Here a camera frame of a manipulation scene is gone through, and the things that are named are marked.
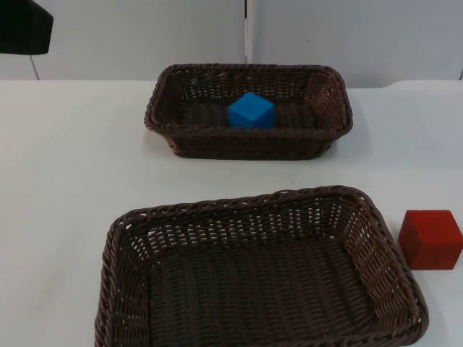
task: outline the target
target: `white wall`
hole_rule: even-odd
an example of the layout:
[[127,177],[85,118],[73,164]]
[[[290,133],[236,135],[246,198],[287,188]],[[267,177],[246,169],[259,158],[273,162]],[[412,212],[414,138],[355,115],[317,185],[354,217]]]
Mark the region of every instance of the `white wall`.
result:
[[154,80],[170,64],[244,62],[243,0],[36,0],[54,16],[42,80]]
[[324,64],[350,87],[457,80],[463,0],[248,0],[248,61]]
[[0,80],[36,80],[30,57],[0,54]]

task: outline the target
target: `wicker basket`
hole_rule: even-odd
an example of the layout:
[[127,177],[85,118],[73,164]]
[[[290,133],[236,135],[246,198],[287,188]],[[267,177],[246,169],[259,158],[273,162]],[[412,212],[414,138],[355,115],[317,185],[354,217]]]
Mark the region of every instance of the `wicker basket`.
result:
[[135,210],[103,253],[95,346],[403,346],[428,310],[370,199],[322,187]]
[[[228,106],[248,91],[275,103],[274,128],[229,127]],[[352,110],[329,67],[174,65],[158,79],[145,125],[182,157],[299,160],[349,132]]]

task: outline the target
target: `blue cube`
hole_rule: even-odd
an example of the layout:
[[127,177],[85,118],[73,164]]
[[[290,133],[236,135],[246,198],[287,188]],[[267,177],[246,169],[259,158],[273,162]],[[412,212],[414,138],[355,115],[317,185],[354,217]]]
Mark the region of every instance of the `blue cube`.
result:
[[246,93],[229,106],[231,127],[272,128],[275,126],[275,106],[254,93]]

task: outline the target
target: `white table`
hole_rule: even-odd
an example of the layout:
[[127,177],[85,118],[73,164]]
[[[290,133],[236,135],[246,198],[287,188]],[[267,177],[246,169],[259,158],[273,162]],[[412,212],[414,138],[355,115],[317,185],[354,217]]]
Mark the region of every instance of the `white table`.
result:
[[[373,198],[393,234],[407,209],[450,209],[463,227],[463,83],[350,90],[353,130],[300,162],[178,158],[143,126],[152,89],[0,82],[3,346],[93,344],[106,232],[136,207],[345,184]],[[416,346],[461,346],[462,262],[415,277],[430,309]]]

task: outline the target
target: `red cube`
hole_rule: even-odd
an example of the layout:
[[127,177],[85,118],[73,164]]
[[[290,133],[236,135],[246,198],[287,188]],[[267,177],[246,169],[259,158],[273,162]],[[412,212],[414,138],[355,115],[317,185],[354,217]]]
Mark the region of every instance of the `red cube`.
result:
[[409,210],[399,243],[412,270],[451,270],[463,249],[463,235],[450,211]]

